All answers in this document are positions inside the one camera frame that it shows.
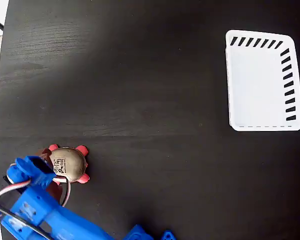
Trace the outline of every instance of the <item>dark tabletop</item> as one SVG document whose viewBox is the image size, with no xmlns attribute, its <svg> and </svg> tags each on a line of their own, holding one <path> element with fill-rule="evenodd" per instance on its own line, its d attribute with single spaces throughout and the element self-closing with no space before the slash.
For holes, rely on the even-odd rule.
<svg viewBox="0 0 300 240">
<path fill-rule="evenodd" d="M 229 126 L 230 29 L 291 36 L 300 72 L 293 1 L 10 0 L 0 178 L 15 157 L 86 145 L 90 181 L 67 207 L 115 239 L 141 224 L 180 240 L 300 240 L 300 131 Z"/>
</svg>

